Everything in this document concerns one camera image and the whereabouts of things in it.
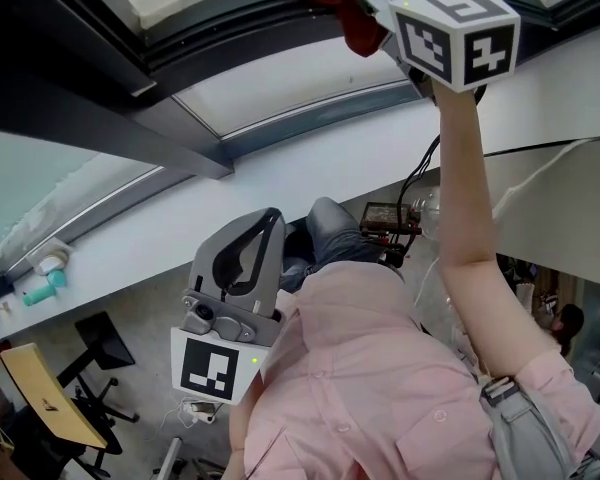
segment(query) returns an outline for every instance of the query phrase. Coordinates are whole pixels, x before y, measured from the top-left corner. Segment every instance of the black chair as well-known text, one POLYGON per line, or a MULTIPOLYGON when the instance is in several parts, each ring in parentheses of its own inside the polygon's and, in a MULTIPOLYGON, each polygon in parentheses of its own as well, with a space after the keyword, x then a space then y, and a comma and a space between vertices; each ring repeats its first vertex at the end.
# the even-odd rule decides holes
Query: black chair
POLYGON ((72 459, 95 480, 110 478, 111 475, 102 468, 104 457, 106 454, 122 453, 122 447, 111 430, 115 420, 110 416, 131 423, 136 423, 140 419, 137 414, 126 415, 104 403, 109 389, 118 385, 116 378, 110 378, 102 392, 96 396, 81 375, 93 361, 96 361, 102 369, 135 364, 108 315, 106 313, 94 315, 77 322, 76 328, 88 348, 56 378, 63 388, 74 380, 78 381, 79 386, 76 386, 75 398, 72 401, 106 441, 107 446, 104 449, 97 448, 98 455, 95 463, 87 464, 81 458, 87 449, 86 445, 56 437, 36 412, 27 406, 3 421, 2 426, 15 445, 12 462, 30 480, 59 478, 62 470, 72 459))

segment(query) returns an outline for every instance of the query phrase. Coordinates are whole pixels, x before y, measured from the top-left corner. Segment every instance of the gray floor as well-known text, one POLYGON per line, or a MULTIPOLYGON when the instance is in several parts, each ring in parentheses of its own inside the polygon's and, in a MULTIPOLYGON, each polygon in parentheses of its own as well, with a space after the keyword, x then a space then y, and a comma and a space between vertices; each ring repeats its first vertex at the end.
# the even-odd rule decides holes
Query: gray floor
MULTIPOLYGON (((396 195, 395 186, 386 187, 350 201, 346 207, 360 218, 367 201, 395 201, 396 195)), ((402 268, 414 298, 425 271, 435 257, 435 243, 424 238, 416 240, 410 258, 405 260, 402 268)), ((159 467, 175 436, 180 436, 185 443, 180 453, 183 458, 205 457, 222 464, 228 459, 226 406, 220 409, 219 417, 212 425, 197 423, 185 429, 176 413, 172 412, 166 417, 162 430, 159 429, 164 415, 174 409, 176 400, 183 396, 171 389, 169 333, 171 327, 180 324, 184 315, 180 297, 186 287, 189 268, 190 265, 183 265, 164 272, 12 337, 14 344, 36 342, 52 370, 59 372, 85 349, 74 323, 101 311, 109 314, 136 364, 110 372, 103 372, 92 365, 88 369, 88 381, 100 389, 110 374, 117 377, 120 385, 112 388, 107 402, 137 412, 141 417, 135 425, 118 421, 114 427, 124 453, 107 456, 103 467, 115 479, 149 479, 152 469, 159 467)), ((424 299, 439 297, 439 294, 429 292, 431 290, 425 290, 424 299)), ((182 417, 186 422, 191 421, 184 413, 182 417)), ((195 478, 190 465, 181 478, 195 478)))

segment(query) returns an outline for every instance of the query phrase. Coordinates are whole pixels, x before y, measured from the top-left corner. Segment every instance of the pink shirt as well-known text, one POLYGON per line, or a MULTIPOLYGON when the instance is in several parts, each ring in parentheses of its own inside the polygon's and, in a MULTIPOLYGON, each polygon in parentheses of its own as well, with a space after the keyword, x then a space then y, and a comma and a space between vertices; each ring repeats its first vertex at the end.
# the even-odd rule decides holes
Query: pink shirt
MULTIPOLYGON (((410 306, 402 280, 369 263, 331 264, 279 293, 288 323, 249 423, 247 474, 264 456, 251 478, 500 478, 476 382, 410 306)), ((581 460, 600 407, 569 365, 547 352, 517 381, 546 397, 581 460)))

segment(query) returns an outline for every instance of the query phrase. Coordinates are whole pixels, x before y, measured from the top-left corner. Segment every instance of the cable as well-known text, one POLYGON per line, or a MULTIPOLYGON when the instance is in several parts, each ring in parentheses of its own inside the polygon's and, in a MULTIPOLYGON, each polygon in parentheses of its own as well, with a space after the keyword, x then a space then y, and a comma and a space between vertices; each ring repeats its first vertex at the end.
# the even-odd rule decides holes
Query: cable
POLYGON ((431 263, 431 265, 429 265, 429 268, 427 269, 427 273, 422 278, 422 282, 420 283, 420 291, 418 292, 418 296, 416 297, 416 300, 413 303, 413 307, 414 308, 418 305, 418 301, 420 300, 420 296, 422 295, 422 292, 424 291, 424 284, 425 284, 425 281, 427 280, 427 277, 429 277, 429 274, 431 274, 431 271, 433 270, 433 267, 436 266, 436 263, 438 263, 439 259, 440 259, 440 256, 438 256, 435 260, 433 260, 433 262, 431 263))
POLYGON ((171 399, 178 404, 175 408, 167 411, 164 413, 164 416, 162 417, 162 422, 160 423, 160 426, 156 429, 156 433, 153 437, 151 437, 150 439, 143 439, 143 442, 148 443, 150 441, 155 441, 158 436, 160 435, 160 432, 162 432, 162 429, 164 427, 164 424, 167 421, 167 416, 169 416, 169 414, 172 414, 174 412, 177 412, 177 418, 180 420, 180 423, 182 423, 184 425, 185 428, 191 428, 193 426, 193 423, 189 426, 187 426, 187 424, 182 420, 182 418, 180 417, 180 413, 182 412, 182 408, 185 404, 185 402, 200 402, 200 403, 204 403, 204 402, 208 402, 208 400, 200 400, 199 398, 194 398, 191 396, 184 396, 182 397, 182 399, 178 402, 178 400, 175 399, 175 397, 173 396, 173 388, 169 391, 169 396, 171 397, 171 399))
POLYGON ((511 198, 517 192, 524 190, 527 187, 527 185, 529 185, 533 180, 535 180, 538 176, 540 176, 544 171, 549 169, 553 164, 555 164, 558 160, 560 160, 564 155, 566 155, 570 151, 573 151, 577 147, 582 146, 583 144, 586 144, 587 142, 591 142, 593 140, 595 140, 595 139, 582 139, 582 140, 577 140, 575 142, 572 142, 567 147, 561 149, 560 152, 556 156, 554 156, 545 165, 540 167, 540 169, 538 169, 536 172, 534 172, 531 176, 529 176, 522 183, 520 183, 519 185, 516 185, 515 187, 508 188, 507 191, 504 193, 504 195, 500 198, 500 201, 498 201, 498 204, 496 204, 493 207, 493 212, 492 212, 493 220, 498 220, 500 218, 500 216, 504 213, 504 210, 508 206, 511 198))
MULTIPOLYGON (((511 202, 511 199, 513 198, 513 196, 516 193, 520 192, 521 190, 524 190, 538 176, 540 176, 540 174, 542 174, 543 172, 545 172, 547 169, 549 169, 550 167, 552 167, 558 160, 560 160, 560 158, 562 158, 564 155, 566 155, 570 151, 573 151, 577 147, 582 146, 583 144, 586 144, 587 142, 592 142, 592 141, 595 141, 595 140, 596 139, 583 139, 583 140, 578 140, 578 141, 572 142, 568 146, 562 148, 560 150, 560 152, 556 156, 554 156, 551 160, 549 160, 549 162, 547 162, 542 167, 540 167, 537 171, 535 171, 531 176, 529 176, 522 183, 520 183, 519 185, 516 185, 515 187, 508 188, 505 191, 504 195, 500 198, 500 200, 498 201, 498 203, 493 207, 493 212, 492 212, 493 220, 495 221, 495 220, 497 220, 498 218, 500 218, 502 216, 502 214, 506 210, 507 206, 511 202)), ((422 292, 424 291, 425 282, 426 282, 427 278, 429 277, 429 274, 431 274, 431 271, 433 270, 434 265, 436 265, 436 263, 438 263, 439 259, 440 259, 439 257, 436 258, 433 261, 433 263, 429 266, 429 269, 427 270, 427 273, 425 274, 424 278, 422 279, 422 283, 420 285, 420 290, 418 291, 418 296, 416 297, 416 300, 413 303, 413 307, 417 306, 418 301, 420 300, 420 296, 422 295, 422 292)))
MULTIPOLYGON (((478 87, 478 89, 476 90, 476 92, 474 94, 474 98, 476 100, 476 106, 482 101, 482 98, 484 97, 484 93, 486 92, 486 90, 487 90, 486 85, 478 87)), ((433 139, 433 142, 427 148, 427 151, 425 152, 424 156, 422 157, 422 160, 420 160, 420 163, 418 164, 418 166, 413 170, 413 172, 411 174, 409 174, 409 176, 407 176, 407 179, 405 179, 404 183, 402 184, 402 189, 400 190, 400 195, 398 196, 398 202, 396 203, 396 214, 397 214, 397 219, 398 219, 398 227, 396 230, 396 234, 394 235, 395 236, 394 243, 398 243, 398 240, 400 239, 400 233, 402 232, 402 199, 404 198, 404 194, 407 191, 407 189, 411 185, 416 183, 418 180, 420 180, 422 178, 422 176, 424 175, 424 173, 427 171, 427 169, 429 168, 429 165, 431 164, 431 157, 433 156, 433 153, 435 153, 439 144, 440 144, 440 134, 438 134, 438 136, 435 139, 433 139)), ((405 250, 404 250, 405 255, 407 254, 407 252, 409 252, 409 247, 411 247, 412 243, 413 243, 413 240, 409 240, 409 243, 407 244, 407 246, 405 247, 405 250)))
POLYGON ((213 414, 211 415, 211 417, 213 418, 216 414, 218 414, 218 411, 220 410, 220 407, 222 407, 224 405, 224 403, 221 403, 220 405, 218 405, 218 407, 216 407, 216 410, 213 411, 213 414))

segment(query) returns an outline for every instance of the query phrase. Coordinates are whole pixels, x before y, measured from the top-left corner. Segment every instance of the gray device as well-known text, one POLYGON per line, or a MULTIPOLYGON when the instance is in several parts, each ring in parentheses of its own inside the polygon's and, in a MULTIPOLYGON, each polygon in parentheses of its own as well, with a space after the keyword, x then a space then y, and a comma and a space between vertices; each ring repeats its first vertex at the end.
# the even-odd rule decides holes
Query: gray device
POLYGON ((237 404, 276 341, 284 315, 276 310, 285 223, 276 208, 239 217, 198 249, 186 315, 171 329, 174 388, 199 398, 237 404), (241 256, 257 247, 251 272, 241 256))

